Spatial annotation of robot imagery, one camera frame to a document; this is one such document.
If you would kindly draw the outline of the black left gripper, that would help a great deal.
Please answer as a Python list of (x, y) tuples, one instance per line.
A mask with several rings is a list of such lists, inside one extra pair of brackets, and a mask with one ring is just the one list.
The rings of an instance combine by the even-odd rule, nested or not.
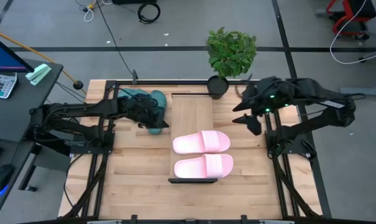
[(160, 117), (158, 101), (153, 98), (130, 98), (126, 101), (126, 118), (137, 122), (139, 128), (148, 128), (152, 124), (153, 128), (168, 128), (169, 124)]

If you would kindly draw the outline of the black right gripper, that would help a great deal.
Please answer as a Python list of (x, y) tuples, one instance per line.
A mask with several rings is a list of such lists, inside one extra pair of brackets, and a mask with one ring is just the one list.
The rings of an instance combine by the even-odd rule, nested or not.
[[(273, 113), (289, 105), (289, 83), (277, 77), (261, 79), (256, 85), (249, 84), (243, 99), (233, 111), (252, 110), (255, 114)], [(254, 135), (262, 134), (262, 125), (254, 115), (233, 119), (233, 123), (245, 124)]]

